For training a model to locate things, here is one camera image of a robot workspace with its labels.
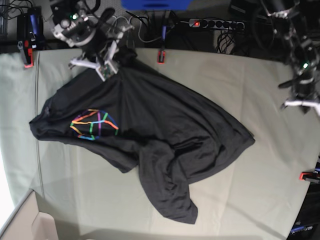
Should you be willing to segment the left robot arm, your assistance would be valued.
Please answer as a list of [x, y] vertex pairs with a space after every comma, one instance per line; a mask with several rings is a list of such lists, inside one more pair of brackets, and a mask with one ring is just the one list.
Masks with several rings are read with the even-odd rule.
[[320, 94], [316, 83], [320, 80], [320, 54], [308, 36], [307, 24], [299, 9], [298, 0], [262, 0], [266, 15], [273, 21], [274, 31], [282, 40], [286, 63], [293, 71], [292, 79], [278, 85], [289, 88], [289, 97], [282, 104], [299, 107], [303, 113], [310, 109], [320, 114]]

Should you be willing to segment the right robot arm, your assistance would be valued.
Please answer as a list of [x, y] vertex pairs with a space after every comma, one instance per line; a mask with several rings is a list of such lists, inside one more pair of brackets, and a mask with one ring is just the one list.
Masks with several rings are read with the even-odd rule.
[[132, 62], [137, 54], [133, 49], [120, 45], [125, 34], [133, 30], [127, 23], [117, 26], [110, 19], [115, 9], [107, 7], [101, 16], [96, 15], [101, 2], [90, 8], [85, 0], [52, 0], [51, 32], [70, 48], [82, 53], [70, 60], [69, 67], [85, 67], [95, 70], [102, 81], [118, 73], [121, 66]]

